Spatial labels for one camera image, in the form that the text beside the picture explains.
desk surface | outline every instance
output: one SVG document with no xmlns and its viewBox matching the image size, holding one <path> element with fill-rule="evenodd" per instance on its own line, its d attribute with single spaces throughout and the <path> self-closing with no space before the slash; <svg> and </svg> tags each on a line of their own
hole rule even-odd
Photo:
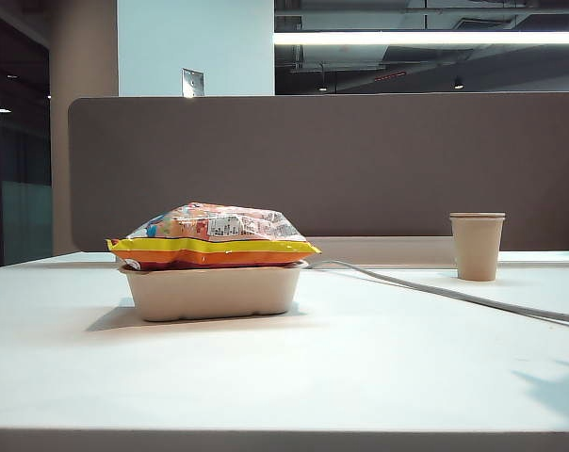
<svg viewBox="0 0 569 452">
<path fill-rule="evenodd" d="M 298 447 L 330 450 L 345 443 L 328 445 L 330 432 L 358 441 L 365 433 L 366 446 L 384 445 L 388 435 L 428 434 L 431 450 L 440 450 L 432 438 L 438 432 L 500 441 L 524 432 L 532 450 L 550 445 L 542 435 L 569 441 L 569 433 L 547 434 L 569 432 L 565 324 L 348 270 L 304 270 L 286 315 L 147 323 L 114 267 L 109 254 L 76 253 L 0 268 L 5 450 L 35 450 L 46 433 L 64 447 L 69 432 L 89 435 L 86 441 L 112 432 L 108 441 L 129 450 L 142 447 L 143 435 L 131 443 L 141 432 L 165 432 L 162 441 L 173 447 L 208 444 L 220 432 L 261 436 L 251 445 L 241 439 L 245 446 L 224 438 L 214 450 L 261 450 L 276 438 L 270 434 L 294 432 L 317 434 Z M 569 265 L 503 266 L 488 283 L 460 281 L 450 269 L 382 272 L 569 312 Z M 120 443 L 120 432 L 134 436 Z M 404 450 L 404 441 L 391 450 Z"/>
</svg>

food container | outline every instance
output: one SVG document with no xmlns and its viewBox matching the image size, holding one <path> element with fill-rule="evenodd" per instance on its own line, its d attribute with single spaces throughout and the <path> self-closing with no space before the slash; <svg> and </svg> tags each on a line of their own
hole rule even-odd
<svg viewBox="0 0 569 452">
<path fill-rule="evenodd" d="M 306 265 L 119 271 L 127 276 L 138 315 L 168 321 L 285 313 Z"/>
</svg>

snack bag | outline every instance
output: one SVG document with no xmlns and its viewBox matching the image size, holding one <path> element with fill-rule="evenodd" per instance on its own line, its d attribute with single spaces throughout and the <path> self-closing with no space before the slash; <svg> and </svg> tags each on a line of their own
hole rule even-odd
<svg viewBox="0 0 569 452">
<path fill-rule="evenodd" d="M 201 202 L 106 244 L 136 270 L 278 266 L 320 252 L 280 212 Z"/>
</svg>

paper cup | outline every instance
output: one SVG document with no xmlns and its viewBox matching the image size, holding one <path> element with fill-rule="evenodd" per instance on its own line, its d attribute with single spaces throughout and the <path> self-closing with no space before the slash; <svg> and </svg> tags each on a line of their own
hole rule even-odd
<svg viewBox="0 0 569 452">
<path fill-rule="evenodd" d="M 503 213 L 451 213 L 458 277 L 493 281 L 502 236 Z"/>
</svg>

gray partition panel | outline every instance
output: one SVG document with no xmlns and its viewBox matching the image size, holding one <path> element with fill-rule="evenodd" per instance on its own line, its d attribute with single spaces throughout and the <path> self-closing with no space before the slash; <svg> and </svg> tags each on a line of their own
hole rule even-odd
<svg viewBox="0 0 569 452">
<path fill-rule="evenodd" d="M 80 99 L 69 125 L 82 250 L 192 201 L 306 235 L 450 235 L 450 211 L 502 211 L 503 249 L 569 250 L 569 93 Z"/>
</svg>

